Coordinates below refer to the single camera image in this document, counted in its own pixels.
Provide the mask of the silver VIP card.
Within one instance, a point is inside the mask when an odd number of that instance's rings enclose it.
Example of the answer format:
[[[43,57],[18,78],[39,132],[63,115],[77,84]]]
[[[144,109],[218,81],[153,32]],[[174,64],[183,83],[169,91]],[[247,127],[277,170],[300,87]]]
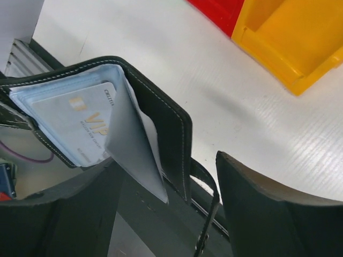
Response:
[[[109,82],[29,102],[42,130],[49,132],[66,155],[81,167],[109,157],[105,139],[116,89]]]

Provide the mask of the black leather card holder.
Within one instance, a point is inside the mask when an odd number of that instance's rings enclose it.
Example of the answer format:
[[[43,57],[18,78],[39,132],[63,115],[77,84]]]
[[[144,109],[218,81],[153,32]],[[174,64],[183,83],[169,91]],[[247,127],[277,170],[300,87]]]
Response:
[[[58,96],[103,82],[111,82],[116,95],[111,109],[105,150],[126,175],[146,189],[158,203],[170,205],[172,195],[167,191],[166,172],[162,167],[161,150],[155,123],[143,112],[138,95],[118,64],[100,64],[80,73],[67,72],[65,76],[54,71],[23,78],[1,80],[1,125],[31,132],[52,154],[70,169],[80,168],[81,173],[90,167],[81,167],[66,155],[61,145],[49,132],[42,130],[31,112],[29,102]],[[122,216],[117,217],[118,227],[125,230],[123,239],[114,240],[116,255],[142,256],[148,248],[130,228]]]

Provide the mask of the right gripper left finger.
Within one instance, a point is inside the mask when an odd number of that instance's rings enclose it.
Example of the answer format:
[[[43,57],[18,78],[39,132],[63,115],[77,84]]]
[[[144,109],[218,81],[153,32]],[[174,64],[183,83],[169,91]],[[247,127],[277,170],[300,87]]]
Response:
[[[123,179],[115,161],[104,161],[1,202],[1,256],[107,256]]]

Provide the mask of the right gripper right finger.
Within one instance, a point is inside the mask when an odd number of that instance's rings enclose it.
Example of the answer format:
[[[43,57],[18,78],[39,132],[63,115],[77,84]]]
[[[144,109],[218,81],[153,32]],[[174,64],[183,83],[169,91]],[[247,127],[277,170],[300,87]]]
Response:
[[[216,168],[235,256],[342,256],[342,202],[266,177],[225,152]]]

